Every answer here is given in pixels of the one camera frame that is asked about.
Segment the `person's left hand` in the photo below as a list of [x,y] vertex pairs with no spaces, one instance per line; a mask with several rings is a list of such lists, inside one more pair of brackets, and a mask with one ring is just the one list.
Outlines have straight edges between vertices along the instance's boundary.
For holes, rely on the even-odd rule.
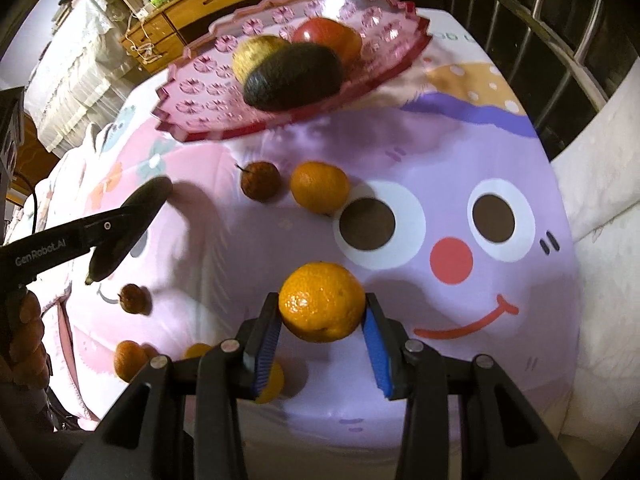
[[37,297],[28,292],[21,303],[22,325],[8,344],[11,364],[1,358],[1,382],[44,390],[50,382],[47,352],[43,345],[44,325]]

